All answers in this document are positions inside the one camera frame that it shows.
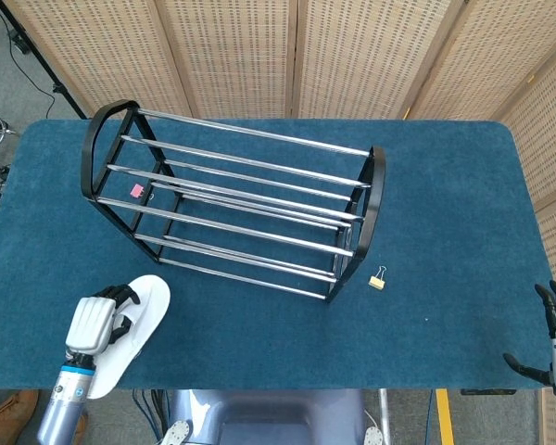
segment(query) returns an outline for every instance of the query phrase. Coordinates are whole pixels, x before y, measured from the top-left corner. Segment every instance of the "blue felt surface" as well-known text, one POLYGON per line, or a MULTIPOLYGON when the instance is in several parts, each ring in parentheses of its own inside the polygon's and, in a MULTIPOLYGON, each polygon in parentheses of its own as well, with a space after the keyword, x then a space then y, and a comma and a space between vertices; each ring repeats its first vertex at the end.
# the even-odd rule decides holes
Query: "blue felt surface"
MULTIPOLYGON (((40 121, 21 139, 0 206, 0 388, 51 386, 78 298, 145 273, 168 281, 171 305, 122 378, 126 388, 532 385, 501 354, 547 367, 550 349, 533 284, 547 282, 550 270, 505 127, 237 123, 385 149, 375 238, 335 302, 155 264, 81 196, 87 122, 40 121), (386 287, 378 292, 367 282, 381 264, 386 287)), ((172 125, 157 122, 155 133, 220 150, 236 141, 192 127, 171 134, 172 125)), ((352 175, 360 168, 311 148, 254 149, 262 159, 318 171, 352 175)))

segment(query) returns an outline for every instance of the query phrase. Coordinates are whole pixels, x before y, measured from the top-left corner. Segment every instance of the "yellow line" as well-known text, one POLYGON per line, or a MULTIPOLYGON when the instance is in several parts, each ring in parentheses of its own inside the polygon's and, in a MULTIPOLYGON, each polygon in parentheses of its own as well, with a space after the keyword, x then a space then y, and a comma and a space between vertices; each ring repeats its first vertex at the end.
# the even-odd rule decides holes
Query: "yellow line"
POLYGON ((441 429, 441 444, 453 445, 453 427, 449 410, 449 396, 446 389, 436 390, 436 410, 438 411, 438 424, 441 429))

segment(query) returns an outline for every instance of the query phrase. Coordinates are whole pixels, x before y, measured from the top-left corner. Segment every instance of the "floor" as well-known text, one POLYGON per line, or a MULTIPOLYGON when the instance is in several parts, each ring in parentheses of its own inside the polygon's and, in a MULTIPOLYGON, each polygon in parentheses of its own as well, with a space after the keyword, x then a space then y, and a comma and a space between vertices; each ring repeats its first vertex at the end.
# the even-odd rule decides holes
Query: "floor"
MULTIPOLYGON (((51 82, 32 55, 23 56, 16 49, 14 57, 28 75, 45 91, 51 91, 51 82)), ((0 116, 11 127, 24 132, 32 122, 44 118, 51 99, 33 88, 17 70, 8 54, 8 40, 4 24, 0 21, 0 116)), ((56 95, 50 119, 76 119, 77 116, 63 99, 56 95)), ((12 160, 17 137, 9 137, 0 147, 0 163, 12 160)), ((12 391, 0 390, 0 402, 12 391)), ((430 390, 396 389, 389 391, 389 408, 394 444, 424 443, 430 390)), ((42 391, 35 416, 19 443, 35 443, 34 436, 41 422, 49 391, 42 391)), ((455 442, 461 445, 538 443, 537 394, 519 391, 514 396, 462 396, 459 391, 449 392, 455 442)), ((378 414, 375 391, 365 391, 368 411, 378 414)), ((133 405, 131 391, 115 390, 102 400, 90 401, 87 406, 89 427, 83 444, 142 445, 155 443, 144 417, 133 405)), ((431 417, 431 444, 441 443, 436 404, 431 417)))

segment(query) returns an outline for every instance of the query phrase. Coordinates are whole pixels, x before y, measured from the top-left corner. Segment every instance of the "white slipper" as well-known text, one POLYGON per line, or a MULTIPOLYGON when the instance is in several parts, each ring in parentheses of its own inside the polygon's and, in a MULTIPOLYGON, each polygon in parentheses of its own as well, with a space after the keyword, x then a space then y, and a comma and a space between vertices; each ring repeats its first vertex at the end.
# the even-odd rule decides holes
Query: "white slipper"
POLYGON ((162 278, 144 275, 133 280, 129 286, 138 295, 140 304, 133 304, 128 299, 119 307, 116 320, 126 316, 132 322, 132 327, 126 335, 95 357, 96 369, 88 393, 89 399, 106 396, 118 384, 169 308, 171 292, 162 278))

